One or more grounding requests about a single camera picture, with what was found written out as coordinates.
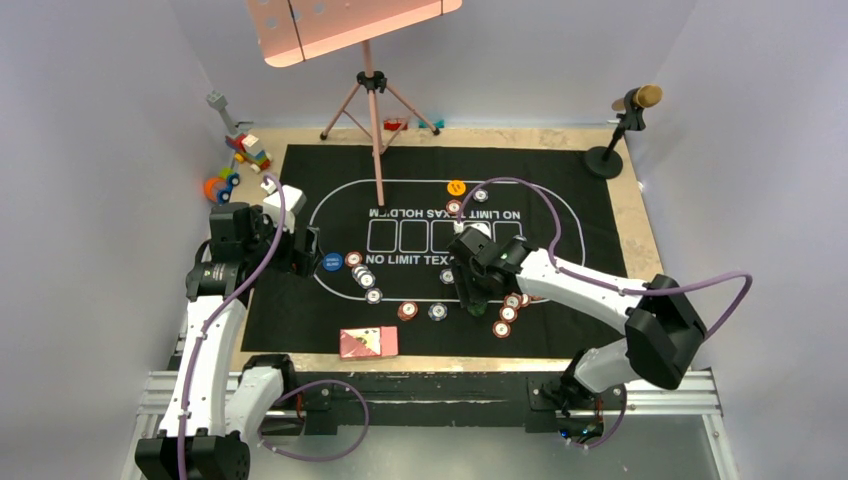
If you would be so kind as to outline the blue small blind button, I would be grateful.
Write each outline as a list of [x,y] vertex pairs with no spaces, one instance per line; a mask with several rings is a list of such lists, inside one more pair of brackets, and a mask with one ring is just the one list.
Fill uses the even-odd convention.
[[327,272],[337,272],[345,266],[344,257],[336,252],[326,254],[322,260],[322,267]]

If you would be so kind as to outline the lone blue chip mid-table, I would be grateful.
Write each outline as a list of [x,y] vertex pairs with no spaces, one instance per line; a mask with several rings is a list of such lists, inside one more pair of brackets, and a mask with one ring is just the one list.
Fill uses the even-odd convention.
[[450,268],[446,268],[440,271],[439,274],[440,281],[445,285],[452,285],[454,283],[454,275]]

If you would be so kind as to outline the blue poker chip stack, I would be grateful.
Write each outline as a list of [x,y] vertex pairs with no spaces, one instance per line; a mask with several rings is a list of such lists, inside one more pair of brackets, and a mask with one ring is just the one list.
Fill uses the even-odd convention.
[[433,321],[443,321],[448,316],[448,308],[443,303],[433,303],[428,308],[428,317]]

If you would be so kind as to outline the blue chips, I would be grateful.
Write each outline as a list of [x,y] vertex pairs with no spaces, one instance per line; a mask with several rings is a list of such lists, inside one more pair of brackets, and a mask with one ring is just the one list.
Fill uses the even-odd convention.
[[489,192],[484,188],[478,188],[473,192],[472,199],[477,203],[486,203],[489,200]]
[[356,265],[351,273],[356,283],[364,290],[364,299],[368,304],[375,305],[382,301],[383,293],[376,285],[376,276],[367,266]]

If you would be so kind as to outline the red poker chip stack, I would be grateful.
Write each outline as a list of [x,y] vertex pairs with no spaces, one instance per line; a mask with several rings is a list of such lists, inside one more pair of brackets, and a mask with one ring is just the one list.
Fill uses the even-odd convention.
[[397,316],[401,321],[410,321],[414,319],[419,312],[419,307],[416,302],[404,301],[397,309]]

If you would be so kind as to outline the yellow big blind button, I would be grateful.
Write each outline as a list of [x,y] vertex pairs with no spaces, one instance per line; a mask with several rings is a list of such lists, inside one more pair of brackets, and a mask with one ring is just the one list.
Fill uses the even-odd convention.
[[461,197],[466,193],[467,186],[461,180],[450,180],[446,185],[446,190],[454,197]]

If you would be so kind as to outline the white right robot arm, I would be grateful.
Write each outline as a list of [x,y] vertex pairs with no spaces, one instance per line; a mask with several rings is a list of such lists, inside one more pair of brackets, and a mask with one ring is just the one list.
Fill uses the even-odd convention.
[[479,224],[455,223],[448,245],[463,305],[511,293],[553,301],[620,334],[574,355],[561,377],[564,399],[584,407],[633,380],[675,390],[707,329],[682,287],[658,274],[651,281],[616,277],[554,256],[515,237],[496,243]]

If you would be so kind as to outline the black poker table mat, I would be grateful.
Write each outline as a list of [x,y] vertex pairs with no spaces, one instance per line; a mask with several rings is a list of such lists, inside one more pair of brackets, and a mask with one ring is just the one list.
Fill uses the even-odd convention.
[[[287,149],[281,181],[306,196],[298,224],[320,229],[325,255],[360,252],[383,299],[368,304],[346,265],[337,272],[320,267],[309,279],[267,269],[253,292],[244,350],[337,355],[342,329],[380,326],[397,328],[403,355],[567,358],[618,339],[601,321],[550,301],[523,308],[510,336],[496,338],[501,305],[472,317],[439,279],[453,236],[445,212],[450,180],[489,192],[486,203],[470,201],[465,213],[498,243],[521,235],[541,247],[554,244],[561,259],[625,276],[608,185],[585,170],[577,152],[393,147],[382,168],[384,208],[377,206],[368,147]],[[419,307],[410,321],[397,316],[404,301]],[[428,317],[433,303],[447,306],[445,320]]]

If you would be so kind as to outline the red playing card box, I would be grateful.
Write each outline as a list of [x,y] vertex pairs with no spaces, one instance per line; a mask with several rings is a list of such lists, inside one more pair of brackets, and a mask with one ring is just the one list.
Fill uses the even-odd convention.
[[342,360],[395,357],[399,355],[395,326],[342,329],[339,356]]

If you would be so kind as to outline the colourful toy block train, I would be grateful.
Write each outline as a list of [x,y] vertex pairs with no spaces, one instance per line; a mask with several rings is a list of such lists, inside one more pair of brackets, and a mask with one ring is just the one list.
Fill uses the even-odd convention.
[[248,165],[255,173],[268,170],[272,156],[267,152],[261,140],[249,133],[237,133],[225,136],[226,145],[233,151],[238,164]]

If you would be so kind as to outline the small red toy block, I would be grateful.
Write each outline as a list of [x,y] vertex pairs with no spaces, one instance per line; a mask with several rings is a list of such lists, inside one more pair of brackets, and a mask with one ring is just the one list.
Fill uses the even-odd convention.
[[410,118],[386,118],[383,120],[383,128],[387,131],[404,131],[408,129]]

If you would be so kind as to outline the small teal toy block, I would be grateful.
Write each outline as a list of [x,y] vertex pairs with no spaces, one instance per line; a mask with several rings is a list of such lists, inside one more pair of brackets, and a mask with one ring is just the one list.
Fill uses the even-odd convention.
[[436,129],[441,129],[441,128],[445,127],[445,122],[443,120],[431,121],[430,123],[426,123],[426,122],[421,121],[421,120],[418,121],[418,127],[419,128],[429,129],[430,126],[433,126]]

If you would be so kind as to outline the gold microphone on stand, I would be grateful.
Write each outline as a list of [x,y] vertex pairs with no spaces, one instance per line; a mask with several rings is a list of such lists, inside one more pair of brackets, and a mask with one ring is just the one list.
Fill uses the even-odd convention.
[[616,112],[618,124],[606,147],[596,146],[586,150],[582,156],[584,167],[592,175],[609,180],[623,171],[623,158],[617,152],[618,143],[627,132],[639,132],[646,128],[644,111],[656,106],[663,99],[663,89],[656,84],[646,84],[629,90],[615,100],[611,108]]

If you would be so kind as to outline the grey toy block tower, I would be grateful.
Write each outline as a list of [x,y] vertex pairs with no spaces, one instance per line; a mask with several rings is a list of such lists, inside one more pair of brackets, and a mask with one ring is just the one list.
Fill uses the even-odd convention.
[[227,133],[229,135],[236,135],[238,133],[238,128],[227,110],[228,101],[226,97],[217,90],[212,90],[206,96],[206,102],[213,110],[218,113],[221,121],[223,122],[227,130]]

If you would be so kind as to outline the pink music stand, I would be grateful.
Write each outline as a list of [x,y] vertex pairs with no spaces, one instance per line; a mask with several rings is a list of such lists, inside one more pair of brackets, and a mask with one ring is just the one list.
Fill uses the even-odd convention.
[[378,96],[388,92],[407,109],[410,117],[426,123],[431,120],[401,95],[382,71],[375,68],[371,41],[455,12],[462,5],[461,0],[246,2],[263,59],[273,68],[304,63],[352,45],[362,48],[364,69],[357,74],[355,85],[319,138],[328,138],[339,118],[350,115],[347,107],[356,94],[365,91],[370,126],[361,126],[360,129],[371,139],[376,199],[380,208],[386,206],[382,156],[394,138],[382,138],[383,121],[379,115]]

